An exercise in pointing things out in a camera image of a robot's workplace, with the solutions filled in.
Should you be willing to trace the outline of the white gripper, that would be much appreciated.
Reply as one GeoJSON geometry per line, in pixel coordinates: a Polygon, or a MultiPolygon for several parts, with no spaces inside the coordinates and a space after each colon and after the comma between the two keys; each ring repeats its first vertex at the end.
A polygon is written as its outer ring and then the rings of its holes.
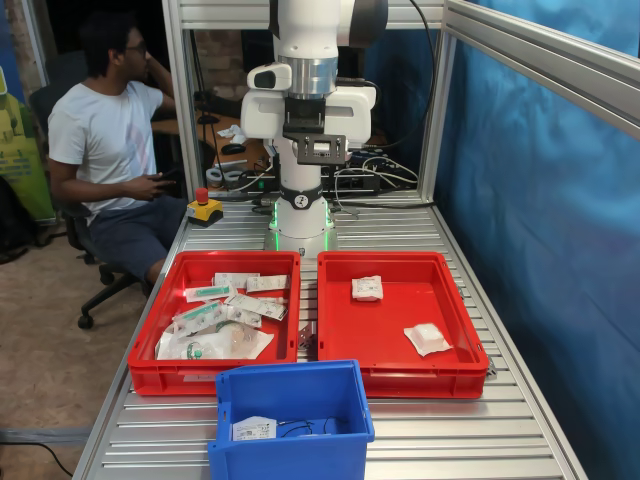
{"type": "MultiPolygon", "coordinates": [[[[324,133],[344,135],[357,148],[372,134],[371,109],[374,87],[338,86],[326,97],[324,133]]],[[[240,127],[250,139],[274,139],[282,135],[285,98],[282,92],[249,90],[242,102],[240,127]]]]}

